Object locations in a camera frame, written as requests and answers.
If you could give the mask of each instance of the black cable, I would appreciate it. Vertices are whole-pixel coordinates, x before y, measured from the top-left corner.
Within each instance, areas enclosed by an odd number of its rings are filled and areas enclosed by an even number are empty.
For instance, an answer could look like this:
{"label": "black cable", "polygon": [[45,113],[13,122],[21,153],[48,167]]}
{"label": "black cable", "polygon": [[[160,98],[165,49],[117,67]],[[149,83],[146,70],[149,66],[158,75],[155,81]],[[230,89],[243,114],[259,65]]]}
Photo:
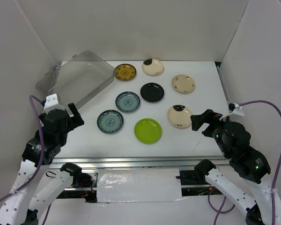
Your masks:
{"label": "black cable", "polygon": [[47,172],[46,172],[46,177],[54,178],[54,177],[52,177],[52,176],[49,176],[48,173],[51,173],[51,174],[53,174],[54,176],[56,176],[56,173],[54,173],[54,172],[52,172],[52,171],[47,171]]}

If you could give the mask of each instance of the small plate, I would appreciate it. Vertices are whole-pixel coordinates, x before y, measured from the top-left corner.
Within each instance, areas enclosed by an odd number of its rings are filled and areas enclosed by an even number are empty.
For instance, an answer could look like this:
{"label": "small plate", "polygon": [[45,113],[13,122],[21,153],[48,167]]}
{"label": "small plate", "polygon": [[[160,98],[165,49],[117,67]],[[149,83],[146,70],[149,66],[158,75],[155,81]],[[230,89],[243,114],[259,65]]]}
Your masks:
{"label": "small plate", "polygon": [[124,118],[116,110],[106,110],[101,113],[97,119],[98,128],[106,133],[112,134],[121,129],[124,123]]}
{"label": "small plate", "polygon": [[116,67],[116,78],[122,81],[129,81],[136,75],[136,69],[130,64],[121,64]]}
{"label": "small plate", "polygon": [[191,93],[195,87],[195,81],[187,75],[177,75],[172,80],[173,88],[180,93]]}
{"label": "small plate", "polygon": [[168,119],[171,125],[177,128],[186,128],[192,124],[192,112],[184,105],[174,105],[168,110]]}
{"label": "small plate", "polygon": [[153,144],[161,137],[162,129],[156,120],[146,118],[136,123],[134,134],[140,142]]}
{"label": "small plate", "polygon": [[142,86],[140,95],[147,102],[159,102],[164,96],[164,90],[157,83],[146,83]]}
{"label": "small plate", "polygon": [[133,112],[140,106],[140,97],[130,91],[119,94],[116,98],[116,106],[122,112]]}
{"label": "small plate", "polygon": [[150,76],[157,76],[163,72],[163,63],[157,59],[149,59],[142,63],[142,71]]}

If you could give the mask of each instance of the plastic wrap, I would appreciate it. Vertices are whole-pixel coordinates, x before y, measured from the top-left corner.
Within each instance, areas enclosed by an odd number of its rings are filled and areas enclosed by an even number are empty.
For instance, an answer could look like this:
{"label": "plastic wrap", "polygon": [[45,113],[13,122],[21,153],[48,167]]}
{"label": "plastic wrap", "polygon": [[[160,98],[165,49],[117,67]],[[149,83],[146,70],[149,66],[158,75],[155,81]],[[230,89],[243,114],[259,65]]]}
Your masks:
{"label": "plastic wrap", "polygon": [[172,202],[182,200],[178,169],[100,170],[99,203]]}

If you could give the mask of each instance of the transparent plastic lid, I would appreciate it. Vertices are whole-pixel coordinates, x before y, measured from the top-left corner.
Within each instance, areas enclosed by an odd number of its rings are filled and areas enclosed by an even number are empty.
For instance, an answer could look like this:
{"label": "transparent plastic lid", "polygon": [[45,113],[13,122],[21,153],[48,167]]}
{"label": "transparent plastic lid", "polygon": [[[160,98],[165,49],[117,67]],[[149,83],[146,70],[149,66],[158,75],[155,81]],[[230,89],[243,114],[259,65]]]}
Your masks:
{"label": "transparent plastic lid", "polygon": [[45,95],[58,94],[65,108],[74,103],[77,109],[106,88],[114,79],[116,70],[90,51],[47,73],[36,88]]}

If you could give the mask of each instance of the beige plate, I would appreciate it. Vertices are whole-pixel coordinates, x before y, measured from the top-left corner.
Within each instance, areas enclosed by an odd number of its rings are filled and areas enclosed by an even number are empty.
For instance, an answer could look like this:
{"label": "beige plate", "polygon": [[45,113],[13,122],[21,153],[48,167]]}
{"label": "beige plate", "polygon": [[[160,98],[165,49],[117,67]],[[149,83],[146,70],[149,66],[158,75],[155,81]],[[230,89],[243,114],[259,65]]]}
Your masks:
{"label": "beige plate", "polygon": [[172,80],[173,88],[180,93],[191,93],[195,87],[195,81],[187,75],[177,75]]}
{"label": "beige plate", "polygon": [[157,59],[149,59],[144,61],[142,64],[142,70],[150,76],[157,76],[161,74],[163,69],[163,63]]}
{"label": "beige plate", "polygon": [[192,112],[184,105],[174,105],[168,110],[168,119],[171,125],[177,128],[186,128],[192,124]]}

